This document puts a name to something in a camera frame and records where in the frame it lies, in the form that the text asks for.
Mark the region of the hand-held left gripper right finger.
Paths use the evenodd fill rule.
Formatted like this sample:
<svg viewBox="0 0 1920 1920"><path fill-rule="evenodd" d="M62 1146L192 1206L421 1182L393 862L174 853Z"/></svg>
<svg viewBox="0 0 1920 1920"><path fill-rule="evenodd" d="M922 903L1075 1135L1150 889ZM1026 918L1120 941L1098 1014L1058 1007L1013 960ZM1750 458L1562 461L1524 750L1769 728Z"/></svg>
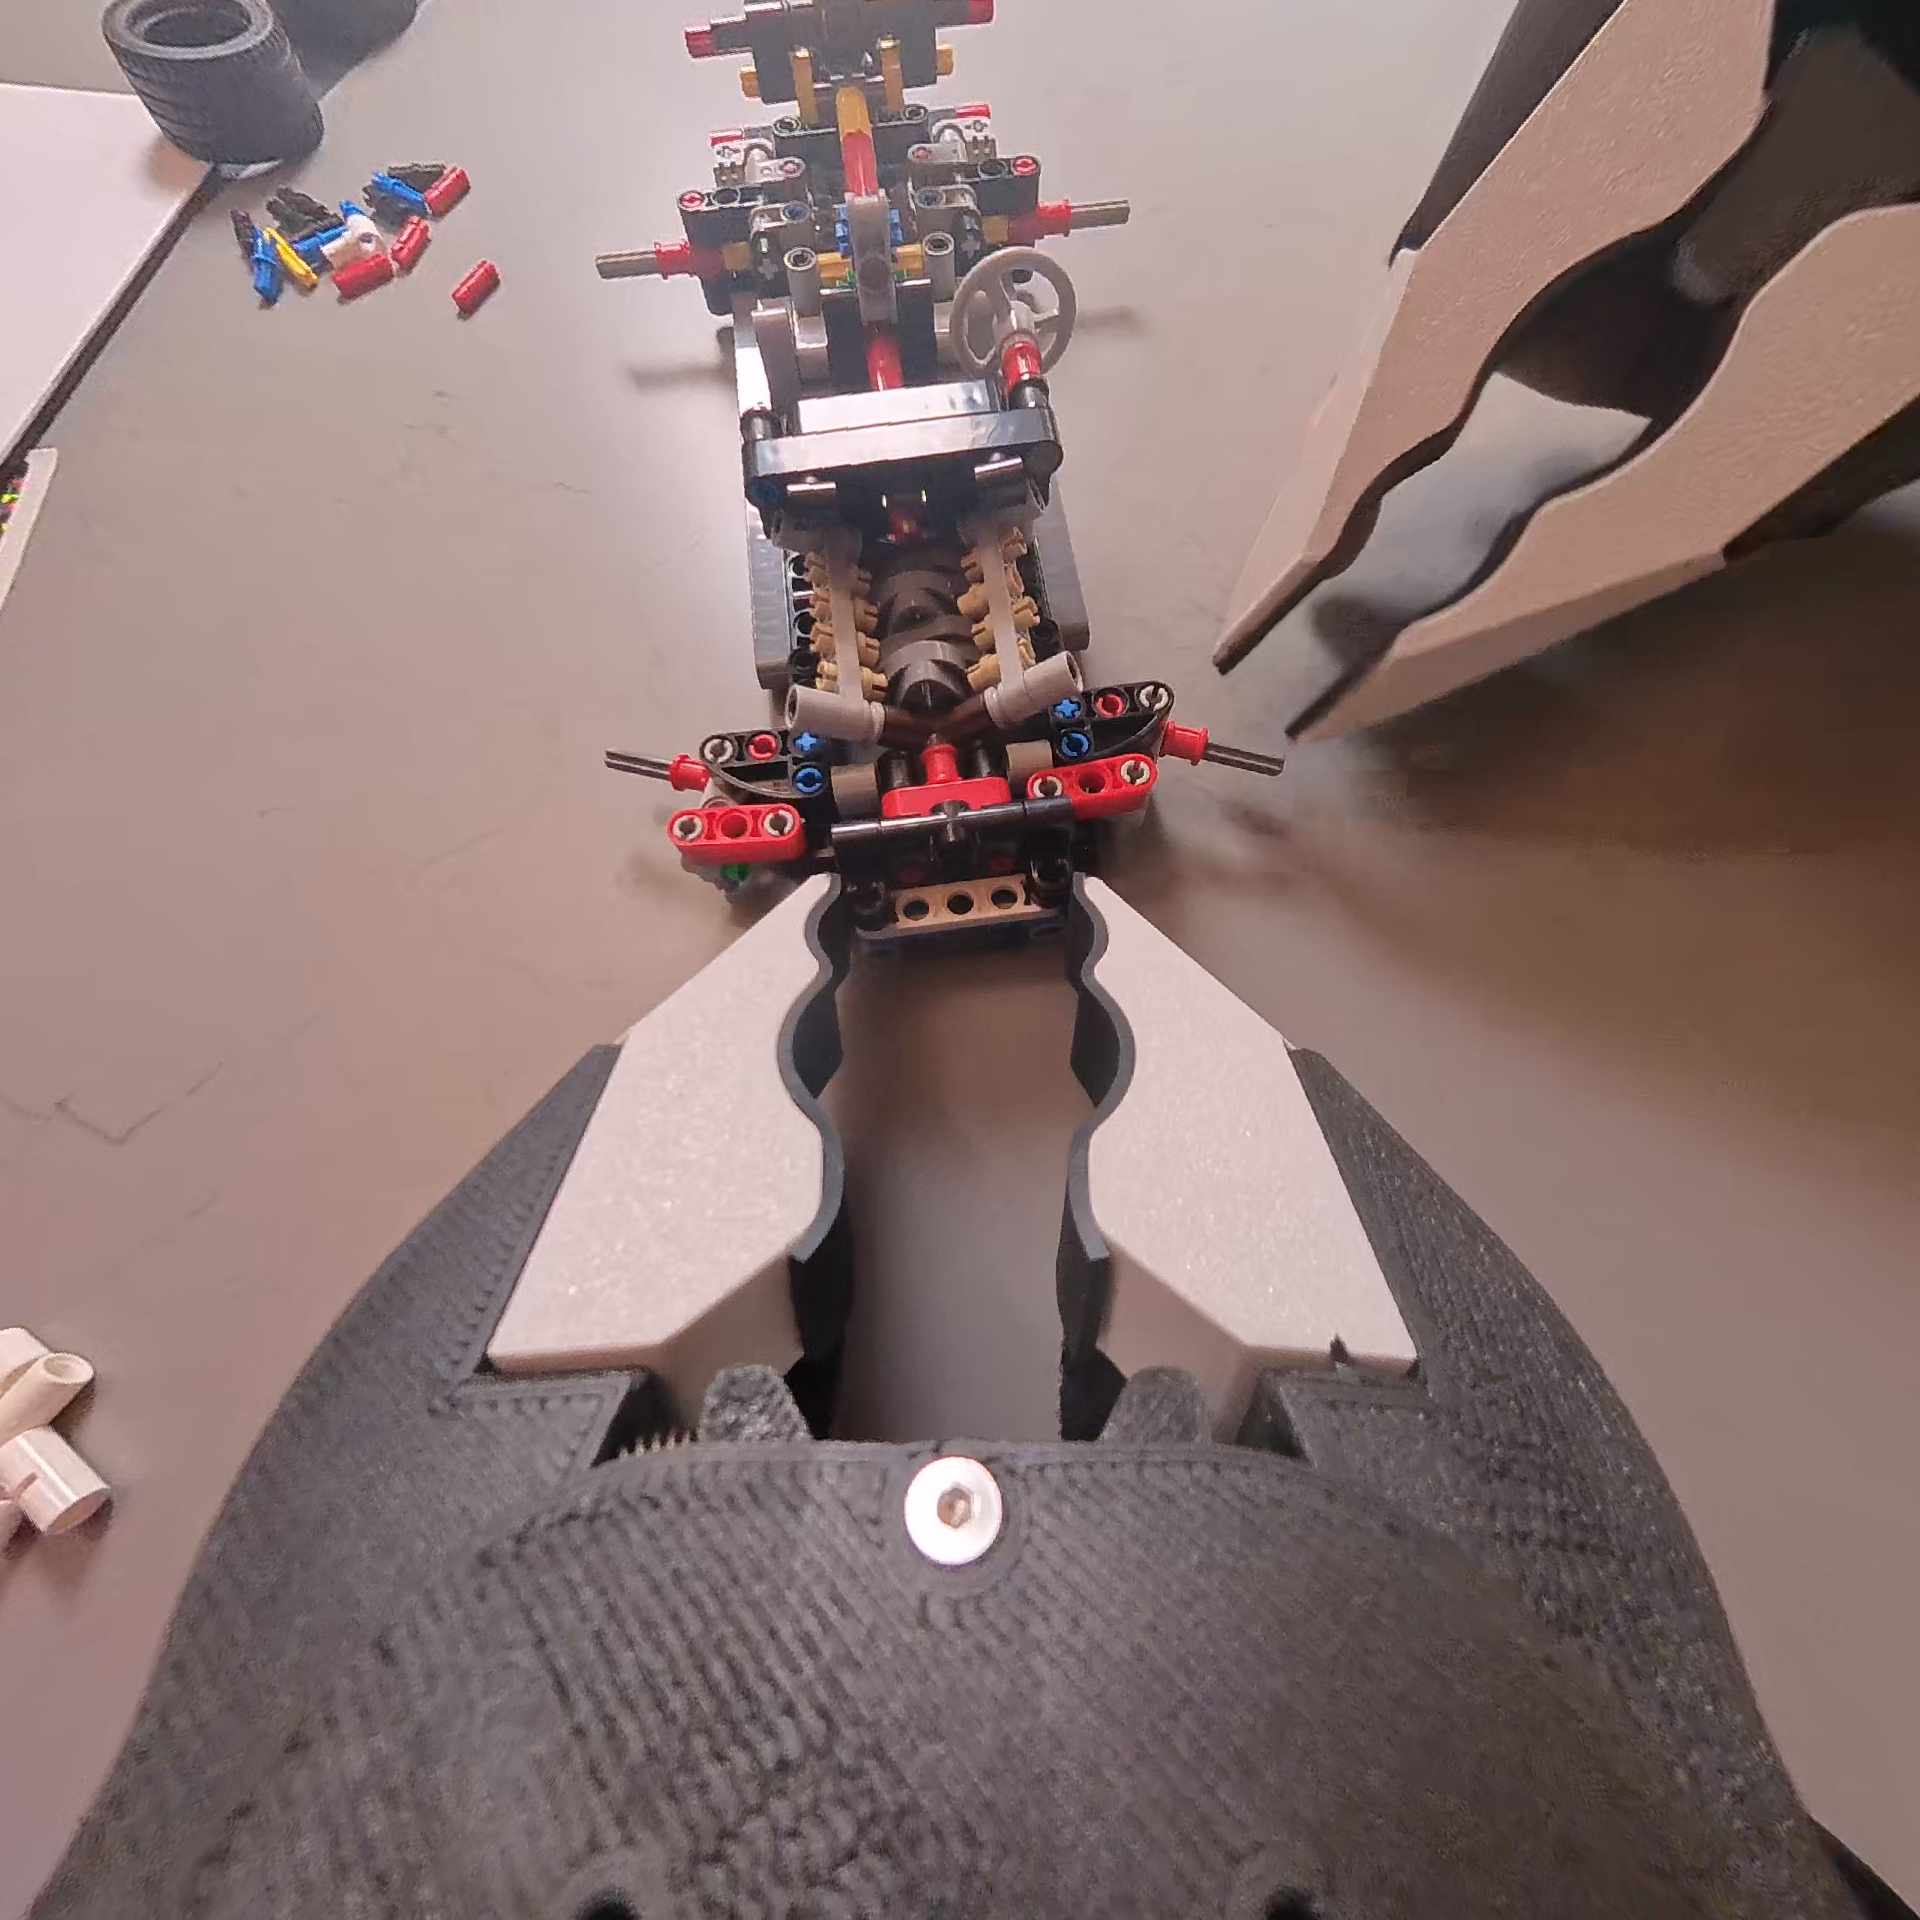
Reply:
<svg viewBox="0 0 1920 1920"><path fill-rule="evenodd" d="M1125 903L1072 886L1062 1364L1197 1383L1238 1433L1264 1370L1406 1376L1417 1349L1282 1033Z"/></svg>

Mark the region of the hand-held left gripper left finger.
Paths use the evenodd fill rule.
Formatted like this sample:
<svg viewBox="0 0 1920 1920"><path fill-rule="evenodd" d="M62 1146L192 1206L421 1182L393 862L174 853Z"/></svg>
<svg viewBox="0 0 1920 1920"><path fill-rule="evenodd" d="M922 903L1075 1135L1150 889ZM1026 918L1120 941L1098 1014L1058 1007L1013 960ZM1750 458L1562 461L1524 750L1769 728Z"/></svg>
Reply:
<svg viewBox="0 0 1920 1920"><path fill-rule="evenodd" d="M806 878L629 1028L488 1343L501 1373L707 1385L837 1350L848 945L841 882Z"/></svg>

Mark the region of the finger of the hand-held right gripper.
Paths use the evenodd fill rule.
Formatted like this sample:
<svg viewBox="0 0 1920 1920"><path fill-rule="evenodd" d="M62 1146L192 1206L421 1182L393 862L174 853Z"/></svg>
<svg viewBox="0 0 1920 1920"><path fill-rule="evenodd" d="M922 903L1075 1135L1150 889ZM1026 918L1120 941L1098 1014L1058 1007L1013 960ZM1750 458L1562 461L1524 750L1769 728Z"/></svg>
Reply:
<svg viewBox="0 0 1920 1920"><path fill-rule="evenodd" d="M1918 394L1918 205L1821 231L1745 309L1684 413L1548 497L1504 560L1297 727L1323 740L1489 678L1724 567L1725 549Z"/></svg>
<svg viewBox="0 0 1920 1920"><path fill-rule="evenodd" d="M1309 421L1238 576L1217 669L1342 572L1384 495L1457 437L1497 350L1562 281L1667 223L1755 133L1769 2L1620 2L1426 238Z"/></svg>

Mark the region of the lego car chassis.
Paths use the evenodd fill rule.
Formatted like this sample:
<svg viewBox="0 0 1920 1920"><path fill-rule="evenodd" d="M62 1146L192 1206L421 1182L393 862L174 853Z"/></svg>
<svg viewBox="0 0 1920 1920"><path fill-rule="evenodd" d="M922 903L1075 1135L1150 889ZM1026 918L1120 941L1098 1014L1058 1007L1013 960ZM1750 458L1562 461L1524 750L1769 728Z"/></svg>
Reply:
<svg viewBox="0 0 1920 1920"><path fill-rule="evenodd" d="M1096 686L1049 373L1077 325L1044 241L1125 225L1049 199L982 103L938 97L946 33L994 4L742 4L685 26L760 118L710 133L683 238L606 281L690 279L730 325L753 644L774 711L694 751L609 751L665 784L665 839L726 895L830 878L870 949L1062 927L1102 832L1164 761L1275 776L1176 717L1164 678Z"/></svg>

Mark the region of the white book stand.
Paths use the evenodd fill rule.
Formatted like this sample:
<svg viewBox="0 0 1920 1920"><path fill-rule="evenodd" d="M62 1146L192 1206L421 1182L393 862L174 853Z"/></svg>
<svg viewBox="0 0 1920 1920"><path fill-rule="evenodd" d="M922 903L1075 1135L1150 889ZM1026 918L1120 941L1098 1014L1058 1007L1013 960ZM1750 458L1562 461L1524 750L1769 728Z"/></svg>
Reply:
<svg viewBox="0 0 1920 1920"><path fill-rule="evenodd" d="M131 94L3 84L3 449L57 394L205 175Z"/></svg>

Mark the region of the pile of small lego pins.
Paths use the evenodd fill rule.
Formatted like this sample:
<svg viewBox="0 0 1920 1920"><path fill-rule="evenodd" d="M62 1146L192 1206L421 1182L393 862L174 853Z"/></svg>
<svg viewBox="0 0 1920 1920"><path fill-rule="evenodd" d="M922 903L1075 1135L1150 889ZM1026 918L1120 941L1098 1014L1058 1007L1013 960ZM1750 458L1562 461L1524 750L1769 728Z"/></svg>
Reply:
<svg viewBox="0 0 1920 1920"><path fill-rule="evenodd" d="M230 241L258 309L330 288L340 304L417 271L435 229L474 192L458 162L376 166L357 197L275 188L258 207L230 205Z"/></svg>

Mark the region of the colourful sticker sheet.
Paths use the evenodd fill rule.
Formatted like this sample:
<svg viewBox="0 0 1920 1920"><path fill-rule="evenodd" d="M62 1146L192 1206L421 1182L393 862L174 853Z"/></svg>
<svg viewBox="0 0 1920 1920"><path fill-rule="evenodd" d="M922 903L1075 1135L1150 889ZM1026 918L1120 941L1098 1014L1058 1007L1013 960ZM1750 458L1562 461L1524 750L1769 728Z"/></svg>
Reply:
<svg viewBox="0 0 1920 1920"><path fill-rule="evenodd" d="M9 599L42 506L57 473L57 449L36 445L18 452L3 471L0 596Z"/></svg>

